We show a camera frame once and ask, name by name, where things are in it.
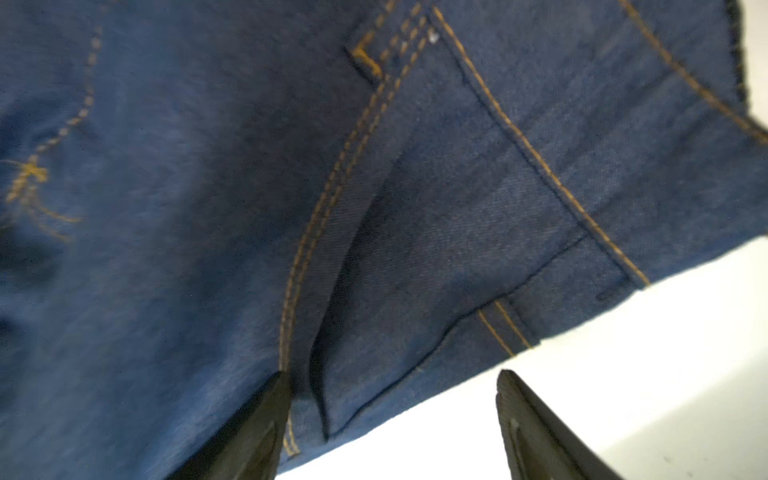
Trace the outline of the dark blue denim trousers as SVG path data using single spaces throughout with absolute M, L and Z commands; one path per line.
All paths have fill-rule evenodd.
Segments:
M 5 1 L 1 475 L 277 474 L 767 230 L 737 1 Z

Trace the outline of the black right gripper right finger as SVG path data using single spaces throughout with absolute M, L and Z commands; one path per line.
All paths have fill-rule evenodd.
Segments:
M 512 370 L 499 373 L 496 406 L 512 479 L 621 479 Z

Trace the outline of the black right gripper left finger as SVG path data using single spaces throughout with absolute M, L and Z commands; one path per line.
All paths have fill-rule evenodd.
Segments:
M 285 372 L 278 372 L 169 478 L 275 478 L 283 449 L 290 401 L 289 376 Z

